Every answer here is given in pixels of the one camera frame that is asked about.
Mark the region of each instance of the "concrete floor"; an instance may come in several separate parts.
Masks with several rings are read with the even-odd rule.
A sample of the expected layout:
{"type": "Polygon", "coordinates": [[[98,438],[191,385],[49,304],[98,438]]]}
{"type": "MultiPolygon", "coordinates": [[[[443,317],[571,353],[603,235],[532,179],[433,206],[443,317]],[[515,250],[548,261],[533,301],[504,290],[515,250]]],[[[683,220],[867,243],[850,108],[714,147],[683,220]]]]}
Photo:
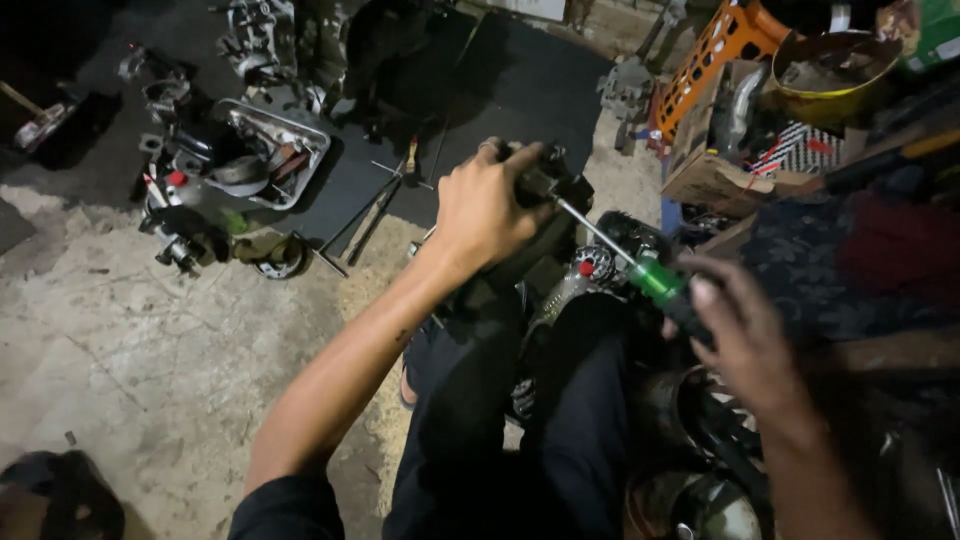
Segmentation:
{"type": "MultiPolygon", "coordinates": [[[[99,145],[139,133],[120,120],[143,114],[131,108],[99,145]]],[[[594,217],[623,209],[659,225],[660,166],[641,149],[615,152],[616,127],[601,116],[585,171],[594,217]]],[[[403,268],[423,230],[387,216],[348,280],[312,264],[270,282],[236,262],[190,279],[154,262],[136,212],[50,188],[69,171],[15,174],[28,181],[0,184],[0,197],[38,232],[0,258],[0,464],[64,451],[70,431],[128,509],[127,538],[226,537],[270,403],[403,268]]],[[[409,424],[398,379],[397,366],[330,463],[349,538],[378,538],[390,508],[409,424]]],[[[518,437],[508,428],[508,444],[518,437]]]]}

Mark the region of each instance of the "cardboard box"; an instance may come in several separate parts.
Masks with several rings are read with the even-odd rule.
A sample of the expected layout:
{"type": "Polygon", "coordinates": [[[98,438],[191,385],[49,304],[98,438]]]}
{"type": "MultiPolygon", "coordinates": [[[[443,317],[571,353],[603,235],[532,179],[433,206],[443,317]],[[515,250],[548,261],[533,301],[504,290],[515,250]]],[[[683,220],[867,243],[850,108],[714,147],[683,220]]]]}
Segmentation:
{"type": "MultiPolygon", "coordinates": [[[[707,83],[700,99],[684,115],[677,129],[670,165],[661,193],[679,203],[711,205],[717,213],[746,217],[765,201],[789,195],[816,174],[777,170],[760,177],[734,166],[708,152],[710,120],[713,104],[720,91],[720,81],[731,74],[732,86],[753,73],[755,61],[728,61],[712,81],[707,83]]],[[[757,107],[773,107],[772,79],[763,90],[757,107]]]]}

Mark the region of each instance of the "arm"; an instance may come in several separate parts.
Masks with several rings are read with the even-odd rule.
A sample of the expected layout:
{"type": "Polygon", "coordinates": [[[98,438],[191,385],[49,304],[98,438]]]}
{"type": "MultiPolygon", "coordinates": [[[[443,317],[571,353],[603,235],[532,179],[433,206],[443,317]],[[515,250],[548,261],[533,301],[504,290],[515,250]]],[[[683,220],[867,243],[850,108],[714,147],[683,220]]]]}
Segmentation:
{"type": "Polygon", "coordinates": [[[495,145],[485,143],[441,178],[433,236],[280,396],[253,440],[247,493],[272,479],[325,467],[420,321],[478,269],[534,235],[550,209],[521,209],[514,178],[541,151],[531,145],[498,163],[495,145]]]}
{"type": "Polygon", "coordinates": [[[878,539],[833,452],[828,425],[794,368],[777,309],[736,264],[703,257],[682,262],[723,285],[721,290],[692,281],[693,306],[713,331],[716,351],[692,345],[756,417],[783,537],[878,539]]]}

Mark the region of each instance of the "yellow bucket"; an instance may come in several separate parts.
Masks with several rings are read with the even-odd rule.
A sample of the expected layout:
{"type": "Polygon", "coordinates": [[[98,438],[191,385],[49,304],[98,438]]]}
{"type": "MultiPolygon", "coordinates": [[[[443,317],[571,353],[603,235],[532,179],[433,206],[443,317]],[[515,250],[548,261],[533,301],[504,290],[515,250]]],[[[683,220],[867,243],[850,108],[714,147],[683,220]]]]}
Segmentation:
{"type": "Polygon", "coordinates": [[[887,88],[882,79],[897,63],[901,48],[899,41],[877,41],[865,32],[807,38],[792,33],[774,55],[773,73],[780,106],[794,119],[816,128],[839,131],[848,125],[856,126],[857,120],[875,112],[884,101],[887,88]],[[842,61],[852,51],[870,61],[864,72],[871,77],[859,86],[815,91],[790,87],[783,81],[784,73],[794,62],[842,61]]]}

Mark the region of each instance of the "leg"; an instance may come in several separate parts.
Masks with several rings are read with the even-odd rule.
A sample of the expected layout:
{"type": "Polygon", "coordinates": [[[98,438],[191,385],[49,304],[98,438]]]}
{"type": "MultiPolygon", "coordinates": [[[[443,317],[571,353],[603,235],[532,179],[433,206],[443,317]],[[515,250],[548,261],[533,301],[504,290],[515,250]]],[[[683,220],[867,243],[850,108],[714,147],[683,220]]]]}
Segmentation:
{"type": "Polygon", "coordinates": [[[519,353],[519,298],[504,291],[470,315],[451,317],[445,329],[427,321],[404,353],[418,397],[386,539],[416,536],[426,520],[431,533],[456,530],[470,513],[490,511],[519,353]]]}
{"type": "Polygon", "coordinates": [[[532,368],[537,400],[521,449],[538,468],[544,501],[560,504],[580,538],[620,538],[629,468],[627,389],[643,331],[615,298],[575,298],[554,325],[532,368]]]}

